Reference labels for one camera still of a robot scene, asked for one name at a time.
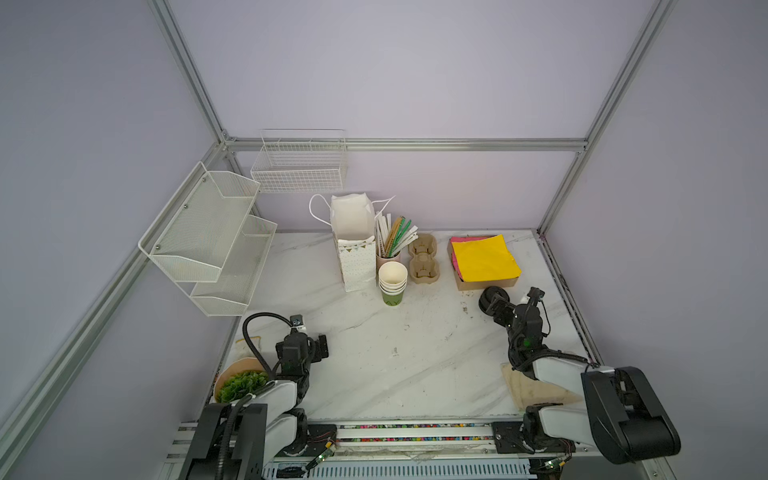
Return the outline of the stack of black cup lids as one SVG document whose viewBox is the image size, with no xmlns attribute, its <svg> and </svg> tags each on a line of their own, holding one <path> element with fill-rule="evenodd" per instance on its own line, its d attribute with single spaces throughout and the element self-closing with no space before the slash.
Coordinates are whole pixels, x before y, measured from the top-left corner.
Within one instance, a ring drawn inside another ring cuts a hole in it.
<svg viewBox="0 0 768 480">
<path fill-rule="evenodd" d="M 509 294 L 498 286 L 485 288 L 478 300 L 480 310 L 487 316 L 494 316 L 499 309 L 506 308 L 509 303 Z"/>
</svg>

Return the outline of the stack of green paper cups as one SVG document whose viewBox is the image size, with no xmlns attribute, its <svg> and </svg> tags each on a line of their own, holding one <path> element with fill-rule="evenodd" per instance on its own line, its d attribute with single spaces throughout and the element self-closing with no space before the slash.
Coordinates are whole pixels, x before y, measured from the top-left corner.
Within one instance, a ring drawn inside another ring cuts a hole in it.
<svg viewBox="0 0 768 480">
<path fill-rule="evenodd" d="M 399 262 L 387 262 L 379 268 L 378 284 L 387 306 L 398 306 L 402 302 L 408 276 L 407 267 Z"/>
</svg>

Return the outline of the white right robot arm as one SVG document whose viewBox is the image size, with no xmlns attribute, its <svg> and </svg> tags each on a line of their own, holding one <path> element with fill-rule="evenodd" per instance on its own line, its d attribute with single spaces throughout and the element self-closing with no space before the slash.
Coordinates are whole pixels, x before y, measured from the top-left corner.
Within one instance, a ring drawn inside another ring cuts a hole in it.
<svg viewBox="0 0 768 480">
<path fill-rule="evenodd" d="M 613 464 L 678 454 L 680 435 L 642 370 L 609 367 L 553 349 L 543 290 L 532 287 L 518 303 L 499 288 L 487 289 L 483 311 L 504 327 L 511 369 L 544 387 L 564 391 L 563 400 L 536 400 L 526 407 L 521 437 L 541 451 L 555 442 L 592 446 Z"/>
</svg>

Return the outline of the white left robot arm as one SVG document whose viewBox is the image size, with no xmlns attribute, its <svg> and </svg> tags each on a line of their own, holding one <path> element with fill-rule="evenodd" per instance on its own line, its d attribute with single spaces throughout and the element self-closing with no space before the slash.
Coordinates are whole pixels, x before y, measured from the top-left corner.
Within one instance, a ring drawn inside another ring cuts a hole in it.
<svg viewBox="0 0 768 480">
<path fill-rule="evenodd" d="M 276 345 L 278 363 L 270 367 L 250 338 L 259 318 L 277 319 L 289 333 Z M 181 479 L 261 479 L 278 453 L 303 452 L 309 444 L 306 414 L 299 404 L 310 386 L 311 366 L 329 356 L 327 338 L 310 337 L 303 318 L 272 312 L 247 316 L 243 339 L 265 368 L 266 383 L 242 398 L 207 405 L 198 420 L 179 473 Z"/>
</svg>

